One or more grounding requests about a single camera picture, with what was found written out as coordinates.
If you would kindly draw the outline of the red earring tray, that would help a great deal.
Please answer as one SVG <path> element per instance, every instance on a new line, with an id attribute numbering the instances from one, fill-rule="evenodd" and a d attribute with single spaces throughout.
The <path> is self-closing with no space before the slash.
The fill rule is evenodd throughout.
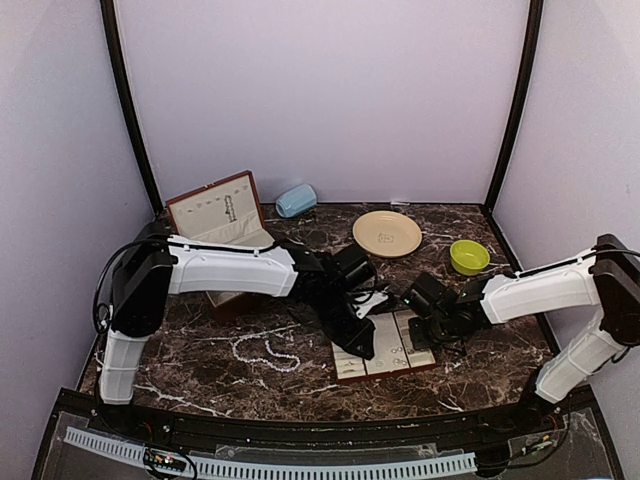
<path id="1" fill-rule="evenodd" d="M 347 354 L 333 344 L 337 383 L 373 381 L 434 369 L 436 359 L 432 351 L 418 351 L 413 347 L 409 330 L 409 320 L 413 317 L 410 310 L 370 316 L 375 325 L 372 360 Z"/>

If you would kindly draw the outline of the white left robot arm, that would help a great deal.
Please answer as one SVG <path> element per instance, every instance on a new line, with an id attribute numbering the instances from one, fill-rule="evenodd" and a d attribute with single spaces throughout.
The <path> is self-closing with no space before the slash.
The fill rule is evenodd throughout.
<path id="1" fill-rule="evenodd" d="M 169 235 L 155 222 L 146 225 L 110 257 L 94 292 L 94 328 L 106 336 L 97 387 L 103 421 L 120 436 L 140 429 L 140 412 L 129 405 L 133 383 L 168 296 L 219 291 L 291 298 L 316 314 L 334 344 L 370 360 L 375 326 L 358 315 L 351 294 L 375 274 L 357 245 L 330 254 L 289 240 L 262 247 L 213 244 Z"/>

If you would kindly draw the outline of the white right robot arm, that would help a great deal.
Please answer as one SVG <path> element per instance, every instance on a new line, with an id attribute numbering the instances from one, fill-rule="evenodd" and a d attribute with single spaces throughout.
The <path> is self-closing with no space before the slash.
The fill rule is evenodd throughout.
<path id="1" fill-rule="evenodd" d="M 593 308 L 592 319 L 532 375 L 526 399 L 511 410 L 511 426 L 530 434 L 547 420 L 549 405 L 638 346 L 639 254 L 615 235 L 604 234 L 594 247 L 568 259 L 474 279 L 461 290 L 424 272 L 401 301 L 415 315 L 410 333 L 417 350 L 467 340 L 479 330 L 529 315 Z"/>

